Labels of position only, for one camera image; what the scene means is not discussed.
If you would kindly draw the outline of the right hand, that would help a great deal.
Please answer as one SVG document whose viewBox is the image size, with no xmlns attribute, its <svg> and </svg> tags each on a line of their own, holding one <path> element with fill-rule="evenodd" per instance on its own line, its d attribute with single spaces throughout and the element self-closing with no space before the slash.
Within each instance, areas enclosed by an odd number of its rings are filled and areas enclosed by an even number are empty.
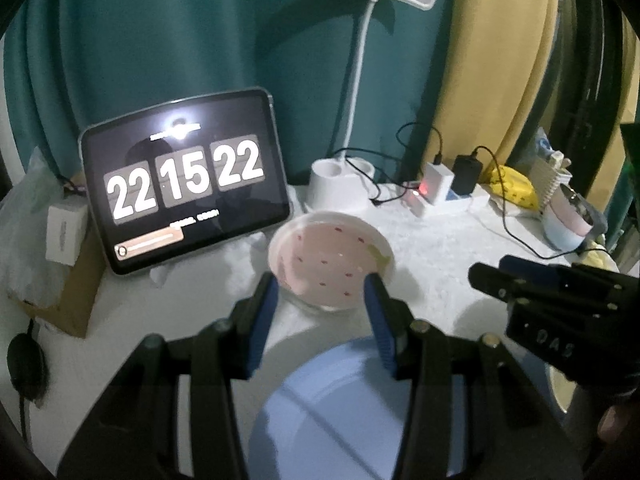
<svg viewBox="0 0 640 480">
<path fill-rule="evenodd" d="M 598 437 L 608 445 L 639 440 L 639 407 L 616 404 L 608 408 L 600 419 Z"/>
</svg>

